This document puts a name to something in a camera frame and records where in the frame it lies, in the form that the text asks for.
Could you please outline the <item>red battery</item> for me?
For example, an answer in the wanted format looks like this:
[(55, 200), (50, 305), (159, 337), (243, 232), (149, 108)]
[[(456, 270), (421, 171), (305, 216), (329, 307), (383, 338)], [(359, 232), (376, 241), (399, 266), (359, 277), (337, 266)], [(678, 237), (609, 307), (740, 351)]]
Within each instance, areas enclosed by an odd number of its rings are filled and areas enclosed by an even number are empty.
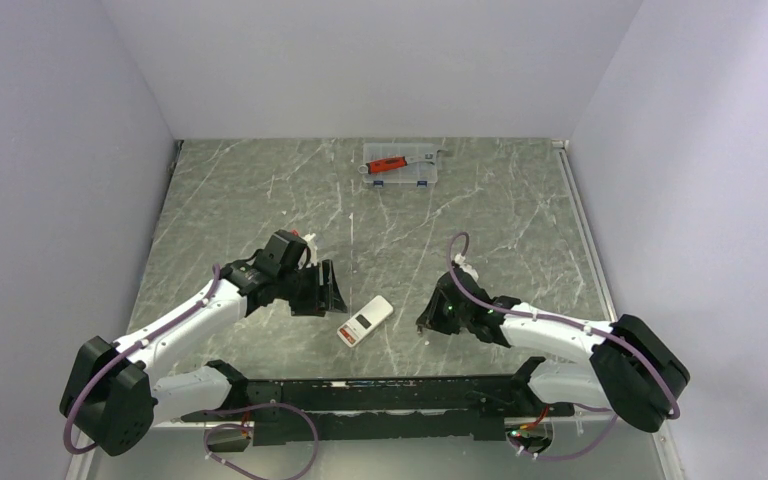
[(346, 328), (339, 328), (337, 334), (339, 338), (348, 346), (353, 346), (356, 343), (356, 338)]

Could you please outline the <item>white remote control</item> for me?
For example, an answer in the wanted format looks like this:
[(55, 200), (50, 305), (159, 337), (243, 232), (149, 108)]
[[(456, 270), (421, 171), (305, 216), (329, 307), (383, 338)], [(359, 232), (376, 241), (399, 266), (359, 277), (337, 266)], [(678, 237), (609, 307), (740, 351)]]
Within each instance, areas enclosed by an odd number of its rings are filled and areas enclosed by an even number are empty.
[(384, 297), (378, 295), (339, 327), (349, 330), (356, 338), (356, 343), (353, 346), (348, 346), (339, 338), (338, 334), (337, 338), (349, 348), (357, 347), (376, 328), (382, 325), (393, 311), (394, 307)]

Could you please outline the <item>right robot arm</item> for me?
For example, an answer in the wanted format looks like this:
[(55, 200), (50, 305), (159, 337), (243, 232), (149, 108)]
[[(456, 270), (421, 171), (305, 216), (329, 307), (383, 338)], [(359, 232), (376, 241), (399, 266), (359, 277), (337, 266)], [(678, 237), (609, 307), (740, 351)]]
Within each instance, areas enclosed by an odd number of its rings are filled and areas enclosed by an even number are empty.
[(514, 374), (511, 401), (534, 415), (549, 404), (607, 409), (655, 433), (676, 416), (688, 369), (633, 315), (615, 322), (564, 317), (515, 297), (491, 297), (461, 268), (443, 274), (416, 321), (421, 330), (534, 351)]

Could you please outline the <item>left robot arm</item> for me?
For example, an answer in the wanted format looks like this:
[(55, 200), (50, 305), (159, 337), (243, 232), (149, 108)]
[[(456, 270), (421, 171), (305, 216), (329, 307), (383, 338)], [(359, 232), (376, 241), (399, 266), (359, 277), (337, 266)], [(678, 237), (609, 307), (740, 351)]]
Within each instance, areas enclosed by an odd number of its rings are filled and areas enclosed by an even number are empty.
[(347, 312), (334, 263), (319, 257), (313, 241), (278, 230), (249, 257), (213, 265), (205, 286), (149, 325), (114, 341), (86, 341), (59, 404), (66, 451), (116, 456), (168, 420), (201, 411), (239, 417), (251, 400), (235, 367), (212, 360), (185, 374), (171, 370), (200, 342), (275, 301), (293, 316)]

